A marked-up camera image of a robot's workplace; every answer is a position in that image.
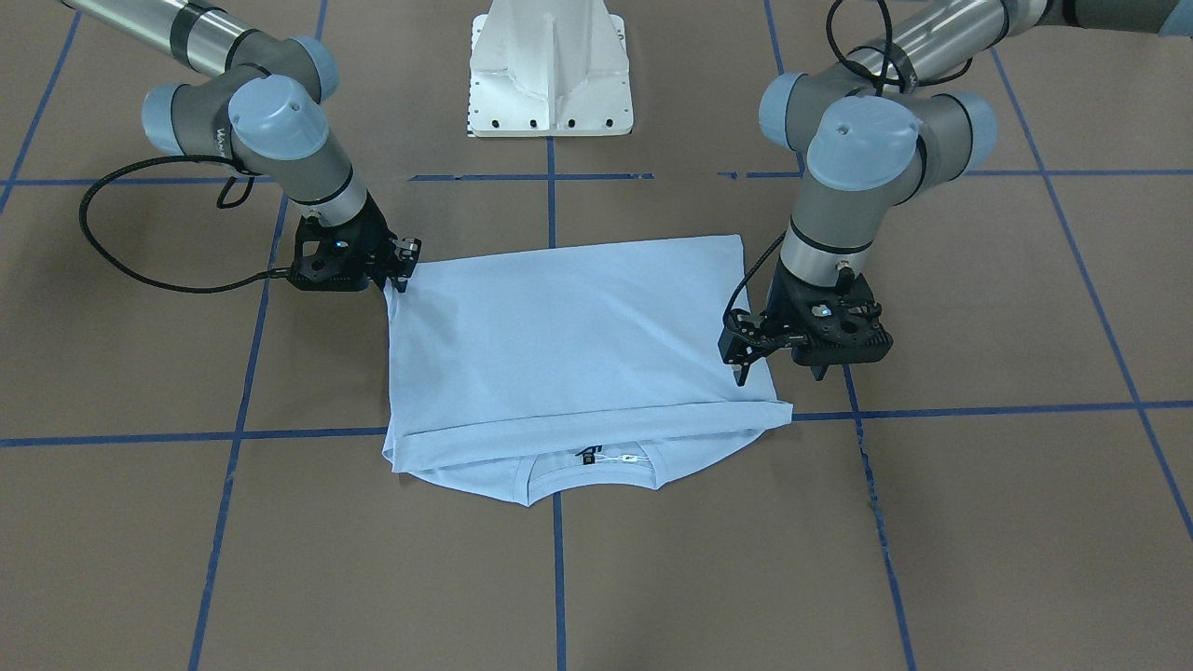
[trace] blue tape line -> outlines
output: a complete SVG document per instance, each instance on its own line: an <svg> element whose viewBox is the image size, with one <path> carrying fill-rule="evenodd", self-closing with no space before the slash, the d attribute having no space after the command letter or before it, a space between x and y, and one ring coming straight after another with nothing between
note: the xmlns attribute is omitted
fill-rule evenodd
<svg viewBox="0 0 1193 671"><path fill-rule="evenodd" d="M975 177L1189 177L1193 170L971 170L965 174Z"/></svg>
<svg viewBox="0 0 1193 671"><path fill-rule="evenodd" d="M555 530L555 666L568 671L568 627L564 617L563 593L563 495L551 494L551 513Z"/></svg>
<svg viewBox="0 0 1193 671"><path fill-rule="evenodd" d="M1181 0L1173 7L1173 13L1160 26L1160 36L1193 37L1193 0Z"/></svg>
<svg viewBox="0 0 1193 671"><path fill-rule="evenodd" d="M546 138L546 246L555 248L555 137Z"/></svg>
<svg viewBox="0 0 1193 671"><path fill-rule="evenodd" d="M18 179L14 186L91 186L98 179ZM110 183L111 186L186 186L193 184L223 184L227 177L122 177ZM272 177L258 177L258 184L273 184Z"/></svg>
<svg viewBox="0 0 1193 671"><path fill-rule="evenodd" d="M554 173L545 174L416 174L408 181L601 181L622 179L654 179L651 172L612 173Z"/></svg>
<svg viewBox="0 0 1193 671"><path fill-rule="evenodd" d="M1144 410L1193 410L1193 400L1144 401ZM1003 414L1065 414L1081 412L1131 412L1132 402L1117 404L1057 404L1039 406L979 406L919 410L861 411L863 419L911 419L933 417L991 417ZM796 412L792 421L841 421L853 419L852 412ZM255 431L208 431L192 433L118 433L107 436L50 436L30 438L0 438L0 448L54 448L72 445L125 445L136 443L202 443L211 441L274 441L284 438L346 438L353 436L384 436L384 426L347 426L339 429L261 429Z"/></svg>
<svg viewBox="0 0 1193 671"><path fill-rule="evenodd" d="M12 172L8 173L8 179L5 181L4 192L0 193L0 213L4 211L5 205L8 204L8 197L12 195L12 189L16 186L17 176L20 174L20 166L25 164L25 156L29 155L29 147L33 143L33 135L37 134L37 127L42 123L42 115L45 113L45 106L50 103L50 94L54 93L54 87L58 84L58 76L62 74L62 66L67 62L67 54L70 53L70 45L74 44L74 36L79 31L79 20L82 18L81 12L75 12L74 19L70 21L70 30L67 31L67 38L62 43L62 50L58 51L58 60L54 63L54 70L50 73L50 80L45 84L45 91L42 93L42 99L37 104L37 111L33 112L33 121L29 122L29 130L25 131L25 138L20 143L20 152L17 153L17 160L12 165Z"/></svg>
<svg viewBox="0 0 1193 671"><path fill-rule="evenodd" d="M555 235L555 137L546 138L546 173L552 177L546 181L546 246L556 246ZM563 591L563 495L551 494L552 533L555 536L555 666L557 671L568 670L568 620L564 615Z"/></svg>
<svg viewBox="0 0 1193 671"><path fill-rule="evenodd" d="M315 39L323 39L323 24L327 23L327 0L319 4L319 19L315 21Z"/></svg>
<svg viewBox="0 0 1193 671"><path fill-rule="evenodd" d="M228 506L231 504L231 486L240 462L240 438L233 441L228 453L228 469L224 472L223 493L220 495L220 515L216 516L216 530L211 538L211 555L208 558L208 574L203 583L203 598L199 602L199 616L194 623L194 639L191 641L191 659L187 669L198 671L199 655L203 653L203 636L208 629L208 614L211 610L211 592L216 586L216 570L220 567L220 550L223 547L223 533L228 523Z"/></svg>
<svg viewBox="0 0 1193 671"><path fill-rule="evenodd" d="M0 448L61 448L70 445L132 445L137 443L203 443L233 441L235 431L196 433L126 433L115 436L61 436L47 438L0 438Z"/></svg>
<svg viewBox="0 0 1193 671"><path fill-rule="evenodd" d="M898 578L895 575L895 565L891 561L890 543L886 540L886 519L883 517L883 509L878 505L878 487L874 484L874 472L870 467L870 455L866 454L866 430L861 423L861 410L858 406L858 390L853 386L853 374L848 365L841 367L845 370L845 388L849 393L849 408L853 414L853 425L858 433L858 451L861 453L861 467L866 472L866 487L870 490L870 507L874 511L874 527L878 529L878 544L883 552L883 564L886 565L886 583L890 585L891 601L895 604L895 617L898 620L898 633L903 641L903 658L907 661L907 670L915 671L915 652L911 650L911 634L907 627L907 614L903 611L903 595L898 589Z"/></svg>
<svg viewBox="0 0 1193 671"><path fill-rule="evenodd" d="M747 172L746 179L801 179L803 176L803 172Z"/></svg>
<svg viewBox="0 0 1193 671"><path fill-rule="evenodd" d="M544 181L546 174L416 174L409 181Z"/></svg>
<svg viewBox="0 0 1193 671"><path fill-rule="evenodd" d="M243 431L246 441L277 441L279 438L348 438L353 436L384 436L384 426L356 426L345 429L273 429Z"/></svg>
<svg viewBox="0 0 1193 671"><path fill-rule="evenodd" d="M766 27L771 31L771 50L774 51L774 67L783 74L786 68L783 67L783 53L779 51L779 33L774 30L774 12L771 11L771 0L762 0L762 7L766 10Z"/></svg>
<svg viewBox="0 0 1193 671"><path fill-rule="evenodd" d="M1069 226L1069 217L1064 214L1064 208L1061 207L1061 198L1057 196L1056 187L1052 185L1052 179L1044 166L1044 158L1040 155L1039 147L1036 144L1036 137L1032 135L1032 130L1027 125L1027 117L1024 115L1024 109L1019 104L1019 98L1015 97L1015 91L1010 86L1010 79L1007 76L1007 70L1002 66L1002 59L999 57L997 50L990 49L990 55L994 57L994 66L999 70L999 76L1002 78L1002 85L1007 90L1010 104L1015 107L1015 116L1019 117L1019 124L1022 127L1024 135L1027 137L1027 144L1032 149L1032 155L1036 156L1036 164L1043 173L1044 184L1047 186L1049 197L1052 199L1052 208L1056 210L1057 218L1061 220L1061 228L1064 230L1065 240L1069 242L1069 250L1073 252L1073 258L1077 261L1077 270L1081 272L1081 279L1086 284L1089 298L1094 303L1094 310L1098 313L1098 320L1101 321L1102 330L1106 332L1106 338L1109 340L1111 350L1114 352L1114 361L1118 362L1119 370L1123 373L1123 380L1126 382L1127 390L1131 393L1131 400L1138 408L1139 420L1143 423L1143 429L1148 433L1148 441L1151 443L1151 451L1156 455L1160 469L1164 475L1164 480L1168 482L1168 491L1172 493L1173 501L1176 504L1176 510L1181 516L1181 521L1185 523L1185 531L1188 534L1189 540L1193 540L1193 518L1189 517L1189 510L1185 504L1185 497L1181 495L1181 490L1176 485L1176 479L1173 476L1173 472L1168 466L1168 458L1164 456L1164 450L1160 447L1160 439L1156 437L1156 432L1151 427L1151 420L1148 418L1146 407L1139 398L1139 390L1136 388L1135 380L1131 377L1131 371L1126 365L1126 358L1123 356L1118 339L1114 337L1113 328L1111 328L1111 322L1106 316L1106 310L1102 309L1102 301L1098 297L1098 290L1094 288L1094 281L1089 275L1089 270L1086 267L1086 261L1081 256L1081 250L1077 248L1077 239L1073 234L1073 228Z"/></svg>
<svg viewBox="0 0 1193 671"><path fill-rule="evenodd" d="M551 173L551 179L558 179L562 181L600 181L600 180L622 180L622 179L654 179L655 173L653 172L568 172L568 173Z"/></svg>
<svg viewBox="0 0 1193 671"><path fill-rule="evenodd" d="M270 246L270 260L266 267L273 267L278 258L278 244L286 220L288 198L282 197L278 207L278 218L273 226L273 241ZM248 420L248 402L253 394L253 378L256 375L256 359L261 351L261 337L265 333L265 315L270 308L270 281L261 287L261 301L256 308L256 326L253 330L253 344L248 351L248 364L245 370L245 389L240 398L240 410L236 413L237 438L233 441L228 453L228 469L224 473L223 493L220 497L220 513L216 516L216 530L211 538L211 556L208 559L208 574L203 584L203 598L199 602L199 615L194 622L194 639L191 641L191 660L188 671L198 671L199 657L203 654L203 639L208 629L208 615L211 611L211 595L215 591L216 572L220 568L220 552L223 549L223 534L228 527L228 509L231 505L231 491L236 484L236 464L240 462L240 447L243 439L239 437L245 431Z"/></svg>

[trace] blue joint cap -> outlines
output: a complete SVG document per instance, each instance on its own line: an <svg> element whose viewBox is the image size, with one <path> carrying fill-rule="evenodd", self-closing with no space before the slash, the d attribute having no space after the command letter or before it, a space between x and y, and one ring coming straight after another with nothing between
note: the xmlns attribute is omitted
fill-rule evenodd
<svg viewBox="0 0 1193 671"><path fill-rule="evenodd" d="M237 88L228 101L228 118L246 147L278 161L305 159L330 135L327 116L303 85L279 74Z"/></svg>
<svg viewBox="0 0 1193 671"><path fill-rule="evenodd" d="M787 105L791 103L796 80L801 76L804 73L780 74L766 87L758 106L758 125L762 129L762 135L784 149L792 149L787 141Z"/></svg>
<svg viewBox="0 0 1193 671"><path fill-rule="evenodd" d="M970 160L965 165L962 174L976 168L985 162L994 153L995 144L999 143L999 119L994 116L994 109L977 93L959 92L946 93L957 100L969 115L970 129L973 131L973 147L970 149Z"/></svg>
<svg viewBox="0 0 1193 671"><path fill-rule="evenodd" d="M335 56L314 37L299 35L290 39L305 49L310 61L315 63L315 72L319 73L319 101L327 100L340 87L340 66L335 64Z"/></svg>
<svg viewBox="0 0 1193 671"><path fill-rule="evenodd" d="M839 191L867 191L898 177L915 158L920 119L886 98L837 100L808 147L808 171Z"/></svg>
<svg viewBox="0 0 1193 671"><path fill-rule="evenodd" d="M183 155L183 147L174 135L174 115L171 111L174 93L181 87L181 84L163 84L150 91L141 105L141 125L146 130L146 137L159 152L169 156Z"/></svg>
<svg viewBox="0 0 1193 671"><path fill-rule="evenodd" d="M1161 37L1193 37L1193 0L1181 0L1160 27Z"/></svg>

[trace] black cable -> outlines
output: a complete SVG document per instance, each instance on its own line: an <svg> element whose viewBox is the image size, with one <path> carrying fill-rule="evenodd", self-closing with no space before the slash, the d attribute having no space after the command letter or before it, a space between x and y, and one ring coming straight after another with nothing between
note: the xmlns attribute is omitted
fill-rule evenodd
<svg viewBox="0 0 1193 671"><path fill-rule="evenodd" d="M965 64L962 66L962 69L954 72L953 74L951 74L948 76L942 76L940 79L932 79L932 80L928 80L928 81L921 81L920 82L920 88L923 88L923 87L927 87L927 86L935 86L938 84L945 84L946 81L952 81L954 79L960 79L960 78L965 76L965 73L969 72L970 66L972 66L972 64L973 64L973 59L971 57L968 61L965 61Z"/></svg>
<svg viewBox="0 0 1193 671"><path fill-rule="evenodd" d="M877 96L883 94L883 86L885 85L898 86L900 91L903 91L903 88L907 85L907 80L902 73L898 73L898 68L895 69L895 72L898 73L897 79L891 79L886 76L890 70L892 54L895 51L895 29L891 23L890 8L886 6L886 0L876 0L878 10L883 13L883 30L885 37L884 41L885 43L883 45L883 51L882 51L883 67L880 70L882 73L880 75L873 74L864 66L861 66L861 63L851 61L845 54L841 53L841 48L837 45L836 37L833 33L833 18L836 16L836 11L841 7L841 4L843 1L845 0L834 0L833 5L828 10L828 18L824 20L824 36L828 38L828 47L829 49L833 50L833 55L836 56L836 61L842 66L845 66L846 69L848 69L853 74L865 79L871 85L873 85L874 93ZM962 66L960 70L951 75L942 76L940 79L921 81L919 84L919 88L927 88L928 86L937 86L939 84L945 84L948 81L953 81L956 79L960 79L962 76L965 75L965 73L969 72L970 66L972 64L973 64L973 59L969 59L965 61L965 64Z"/></svg>
<svg viewBox="0 0 1193 671"><path fill-rule="evenodd" d="M730 333L737 336L737 338L743 340L747 345L754 347L762 347L766 345L766 343L750 338L749 336L746 336L744 333L741 332L741 330L737 328L737 324L734 321L733 318L734 303L737 302L737 296L741 295L742 289L744 289L746 284L750 281L752 277L754 277L754 273L758 272L758 269L762 267L762 264L766 263L766 259L768 259L771 254L774 253L774 251L779 247L779 245L783 244L783 239L786 236L787 232L784 230L783 234L775 238L774 242L771 242L771 246L767 247L765 252L762 252L762 256L759 257L756 261L754 261L754 266L746 272L746 277L742 277L742 281L737 284L737 288L734 289L734 295L729 296L729 304L725 306L725 314L722 316L722 322L724 324L725 328L729 330Z"/></svg>
<svg viewBox="0 0 1193 671"><path fill-rule="evenodd" d="M834 0L833 5L828 10L828 17L824 19L824 37L828 39L828 47L833 50L833 55L836 56L836 61L846 67L853 74L865 79L874 87L874 93L877 96L883 94L883 86L891 85L898 86L900 91L903 90L904 80L903 75L900 74L898 79L890 79L886 74L890 72L891 53L895 50L895 26L891 21L890 8L886 6L886 0L877 0L878 8L883 13L883 36L885 38L885 44L883 45L883 68L882 74L876 75L874 73L867 70L861 63L851 61L841 53L841 48L836 43L836 36L833 33L833 18L836 16L836 11L841 8L841 4L845 0Z"/></svg>
<svg viewBox="0 0 1193 671"><path fill-rule="evenodd" d="M99 240L97 240L91 232L91 226L87 223L87 210L91 207L92 198L94 198L95 195L99 193L100 189L107 186L112 181L116 181L117 179L129 173L134 173L153 166L160 166L166 164L180 164L180 162L223 164L231 166L241 174L249 177L249 184L245 189L245 193L240 197L239 201L236 201L233 204L227 204L223 203L223 199L227 197L228 191L231 189L231 185L235 183L236 179L231 178L227 184L224 184L223 191L220 192L220 203L223 203L222 207L224 208L234 208L243 203L246 199L248 199L248 193L249 191L252 191L252 178L255 176L253 173L247 172L245 167L239 162L233 161L230 159L225 159L223 156L214 156L204 154L184 154L181 156L159 156L155 159L148 159L144 161L137 161L135 164L126 165L117 171L113 171L104 176L98 181L95 181L95 184L92 184L91 189L88 189L87 192L84 193L82 201L79 203L79 228L82 229L84 236L86 236L87 241L91 242L91 246L94 247L97 252L99 252L99 256L104 257L104 260L112 264L117 270L119 270L124 275L128 275L132 279L136 279L137 282L148 284L150 287L155 287L157 289L166 289L167 291L179 291L183 294L218 294L221 291L230 291L233 289L239 289L241 287L245 287L246 284L252 284L253 282L256 282L259 279L278 278L289 275L290 272L289 269L274 267L258 272L256 275L246 277L245 279L241 279L239 282L233 282L231 284L223 284L220 287L183 287L179 284L169 284L168 282L160 282L157 279L153 279L138 273L137 271L130 269L129 266L117 260L117 258L113 257L111 252L105 250L104 246L99 244Z"/></svg>

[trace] robotic arm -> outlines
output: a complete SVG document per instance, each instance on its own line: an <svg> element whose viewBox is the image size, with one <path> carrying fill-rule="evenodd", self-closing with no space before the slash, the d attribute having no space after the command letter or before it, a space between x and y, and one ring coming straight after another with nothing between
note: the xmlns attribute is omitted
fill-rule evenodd
<svg viewBox="0 0 1193 671"><path fill-rule="evenodd" d="M169 155L215 155L245 174L270 174L302 213L286 279L303 290L398 291L421 242L398 240L332 134L319 103L339 84L313 37L278 41L205 1L62 0L211 76L146 97L149 141ZM303 256L304 248L314 252Z"/></svg>
<svg viewBox="0 0 1193 671"><path fill-rule="evenodd" d="M829 21L840 2L829 12ZM894 340L861 275L886 210L957 179L994 150L990 106L917 88L1036 25L1193 33L1193 0L937 0L817 75L787 73L762 97L762 133L806 156L766 309L725 312L722 359L738 384L780 349L822 380L832 364L882 359Z"/></svg>

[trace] folded t-shirt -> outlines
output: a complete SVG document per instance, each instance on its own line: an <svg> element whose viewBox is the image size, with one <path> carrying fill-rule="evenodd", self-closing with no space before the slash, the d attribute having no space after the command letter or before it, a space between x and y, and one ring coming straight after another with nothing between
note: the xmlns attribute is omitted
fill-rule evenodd
<svg viewBox="0 0 1193 671"><path fill-rule="evenodd" d="M394 472L530 505L657 490L791 421L765 361L721 361L736 235L420 264L385 288ZM740 298L744 307L744 293Z"/></svg>

